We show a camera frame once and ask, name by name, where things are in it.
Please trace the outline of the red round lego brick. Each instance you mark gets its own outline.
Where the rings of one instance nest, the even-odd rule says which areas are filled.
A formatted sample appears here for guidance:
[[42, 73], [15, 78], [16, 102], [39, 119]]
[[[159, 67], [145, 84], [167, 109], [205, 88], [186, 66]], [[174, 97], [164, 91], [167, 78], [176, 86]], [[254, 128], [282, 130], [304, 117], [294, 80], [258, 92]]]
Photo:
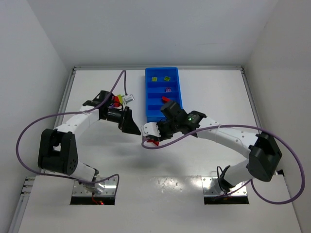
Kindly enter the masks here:
[[118, 96], [114, 97], [114, 104], [115, 105], [121, 105], [122, 104], [122, 98], [118, 98]]

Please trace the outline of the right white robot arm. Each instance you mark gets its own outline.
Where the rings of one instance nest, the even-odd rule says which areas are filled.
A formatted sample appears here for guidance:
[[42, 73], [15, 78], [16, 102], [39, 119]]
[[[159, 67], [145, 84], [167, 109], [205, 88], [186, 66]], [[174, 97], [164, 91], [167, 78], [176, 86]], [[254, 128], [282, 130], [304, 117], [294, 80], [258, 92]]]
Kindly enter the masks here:
[[157, 123], [160, 140], [172, 138], [174, 133], [191, 133], [192, 136], [208, 139], [226, 146], [242, 156], [245, 160], [228, 165], [217, 179], [218, 187], [229, 192], [237, 184], [257, 179], [269, 182], [282, 157], [275, 138], [265, 132], [249, 133], [235, 128], [223, 128], [220, 123], [204, 113], [191, 111], [187, 113], [180, 105], [171, 100], [160, 108], [164, 121]]

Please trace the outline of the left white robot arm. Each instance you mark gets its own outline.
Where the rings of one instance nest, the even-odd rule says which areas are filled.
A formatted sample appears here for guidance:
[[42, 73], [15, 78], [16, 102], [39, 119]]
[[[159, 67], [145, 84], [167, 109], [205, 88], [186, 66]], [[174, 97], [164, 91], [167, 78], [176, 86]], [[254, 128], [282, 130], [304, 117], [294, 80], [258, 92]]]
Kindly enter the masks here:
[[79, 161], [76, 140], [99, 120], [116, 123], [123, 133], [141, 134], [133, 120], [132, 110], [116, 102], [113, 94], [101, 91], [94, 99], [84, 102], [78, 114], [58, 127], [42, 132], [37, 162], [39, 168], [84, 183], [94, 182], [98, 171]]

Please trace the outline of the blue divided plastic tray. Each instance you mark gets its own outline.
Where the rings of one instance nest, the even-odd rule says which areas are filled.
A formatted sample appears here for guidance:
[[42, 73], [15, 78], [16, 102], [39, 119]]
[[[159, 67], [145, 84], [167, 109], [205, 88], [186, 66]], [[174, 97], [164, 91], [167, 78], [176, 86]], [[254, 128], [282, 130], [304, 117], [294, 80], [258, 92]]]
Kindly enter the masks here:
[[[164, 77], [169, 76], [169, 82], [164, 81]], [[152, 82], [151, 78], [157, 77], [157, 82]], [[166, 88], [172, 89], [171, 93], [166, 93]], [[182, 106], [182, 97], [177, 67], [148, 67], [145, 69], [145, 114], [147, 122], [158, 122], [165, 119], [161, 112], [164, 104], [162, 97], [176, 101]]]

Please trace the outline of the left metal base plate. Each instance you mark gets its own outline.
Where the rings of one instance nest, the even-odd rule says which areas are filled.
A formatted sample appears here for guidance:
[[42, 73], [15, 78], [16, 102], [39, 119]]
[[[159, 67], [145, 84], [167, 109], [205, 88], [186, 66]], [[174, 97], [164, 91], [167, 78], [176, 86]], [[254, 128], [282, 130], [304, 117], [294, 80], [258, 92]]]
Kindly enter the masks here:
[[118, 177], [104, 178], [98, 177], [98, 180], [104, 179], [104, 181], [95, 184], [82, 184], [78, 181], [74, 182], [72, 189], [73, 197], [112, 197], [115, 195]]

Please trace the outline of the metal base plate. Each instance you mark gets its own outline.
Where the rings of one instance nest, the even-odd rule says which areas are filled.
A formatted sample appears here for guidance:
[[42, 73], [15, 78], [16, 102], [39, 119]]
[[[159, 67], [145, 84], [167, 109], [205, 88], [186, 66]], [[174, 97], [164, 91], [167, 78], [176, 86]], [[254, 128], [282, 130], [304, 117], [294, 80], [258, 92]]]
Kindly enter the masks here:
[[95, 184], [82, 184], [78, 181], [74, 182], [72, 189], [73, 197], [112, 197], [115, 195], [118, 177], [104, 178], [98, 177], [98, 180], [104, 179], [104, 181]]
[[230, 188], [229, 192], [223, 191], [217, 182], [217, 177], [202, 177], [202, 188], [205, 197], [215, 198], [220, 196], [229, 197], [246, 197], [247, 189], [246, 182], [241, 182], [235, 187]]

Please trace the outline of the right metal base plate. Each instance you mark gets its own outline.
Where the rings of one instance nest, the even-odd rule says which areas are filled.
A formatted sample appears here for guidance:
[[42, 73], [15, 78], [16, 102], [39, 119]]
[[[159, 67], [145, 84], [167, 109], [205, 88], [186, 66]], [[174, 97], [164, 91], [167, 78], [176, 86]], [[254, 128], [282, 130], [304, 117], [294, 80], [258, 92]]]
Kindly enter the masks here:
[[217, 182], [217, 177], [202, 177], [202, 188], [205, 197], [215, 198], [220, 196], [229, 197], [246, 197], [247, 189], [246, 182], [241, 182], [235, 187], [230, 188], [229, 192], [223, 191]]

